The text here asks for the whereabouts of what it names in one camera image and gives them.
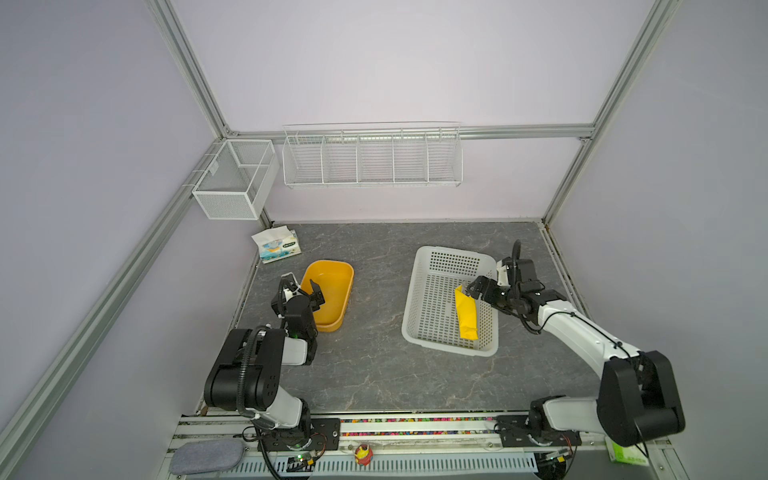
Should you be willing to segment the white perforated plastic basket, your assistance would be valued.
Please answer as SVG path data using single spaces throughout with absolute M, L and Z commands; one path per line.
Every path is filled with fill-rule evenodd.
M 498 312 L 476 304 L 478 338 L 460 337 L 455 290 L 479 276 L 496 278 L 489 255 L 438 246 L 422 246 L 415 255 L 401 333 L 410 343 L 465 356 L 491 357 L 499 343 Z

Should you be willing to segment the red emergency stop button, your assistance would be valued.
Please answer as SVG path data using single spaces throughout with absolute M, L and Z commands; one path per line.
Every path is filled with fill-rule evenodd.
M 368 444 L 360 444 L 354 452 L 354 458 L 357 465 L 367 466 L 373 458 L 373 450 Z

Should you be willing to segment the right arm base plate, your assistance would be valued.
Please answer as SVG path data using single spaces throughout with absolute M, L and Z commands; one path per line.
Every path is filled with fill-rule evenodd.
M 507 414 L 495 418 L 494 432 L 503 447 L 577 447 L 582 445 L 579 433 L 553 429 L 546 420 L 530 414 Z

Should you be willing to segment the yellow paper napkin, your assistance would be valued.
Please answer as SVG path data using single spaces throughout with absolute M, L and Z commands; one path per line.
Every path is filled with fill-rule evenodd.
M 454 290 L 459 336 L 463 340 L 479 339 L 476 300 L 465 293 L 462 286 Z

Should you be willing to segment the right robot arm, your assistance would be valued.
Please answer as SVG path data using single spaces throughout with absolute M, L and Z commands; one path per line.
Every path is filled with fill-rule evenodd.
M 667 356 L 620 340 L 546 287 L 528 259 L 502 260 L 493 278 L 479 276 L 460 293 L 517 318 L 533 335 L 548 333 L 598 376 L 594 397 L 549 396 L 530 404 L 523 430 L 545 443 L 561 432 L 603 434 L 622 446 L 686 428 L 675 374 Z

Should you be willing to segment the orange plastic tray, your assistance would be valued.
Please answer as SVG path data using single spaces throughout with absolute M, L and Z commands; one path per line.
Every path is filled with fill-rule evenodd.
M 314 313 L 320 332 L 331 333 L 342 326 L 353 281 L 354 269 L 346 262 L 318 260 L 306 269 L 301 288 L 311 293 L 312 283 L 315 283 L 320 287 L 325 299 L 325 303 Z

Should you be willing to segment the grey cloth pad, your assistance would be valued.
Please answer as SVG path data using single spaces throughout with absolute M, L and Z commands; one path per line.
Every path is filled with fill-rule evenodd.
M 237 466 L 245 444 L 235 438 L 191 442 L 172 456 L 169 473 L 177 476 L 222 472 Z

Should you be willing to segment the white mesh wall box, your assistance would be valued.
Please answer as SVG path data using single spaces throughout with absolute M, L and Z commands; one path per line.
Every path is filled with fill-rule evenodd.
M 227 139 L 192 193 L 210 220 L 258 221 L 278 172 L 272 141 Z

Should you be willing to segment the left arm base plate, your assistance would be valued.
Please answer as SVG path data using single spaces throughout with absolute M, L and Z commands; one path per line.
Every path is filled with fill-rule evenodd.
M 267 451 L 335 451 L 341 440 L 338 417 L 312 417 L 293 429 L 263 431 L 260 439 Z

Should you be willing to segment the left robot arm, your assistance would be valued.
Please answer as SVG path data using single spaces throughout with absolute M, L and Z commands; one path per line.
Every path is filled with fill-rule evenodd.
M 303 290 L 292 277 L 280 280 L 272 307 L 280 325 L 231 330 L 203 391 L 209 407 L 235 411 L 260 430 L 310 436 L 305 400 L 280 385 L 284 366 L 310 365 L 317 351 L 314 313 L 325 303 L 321 287 Z

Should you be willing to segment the tissue pack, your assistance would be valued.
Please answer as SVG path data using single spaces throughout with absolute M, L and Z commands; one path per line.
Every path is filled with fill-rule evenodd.
M 262 263 L 268 264 L 299 255 L 301 247 L 298 236 L 287 226 L 267 229 L 251 236 L 256 244 Z

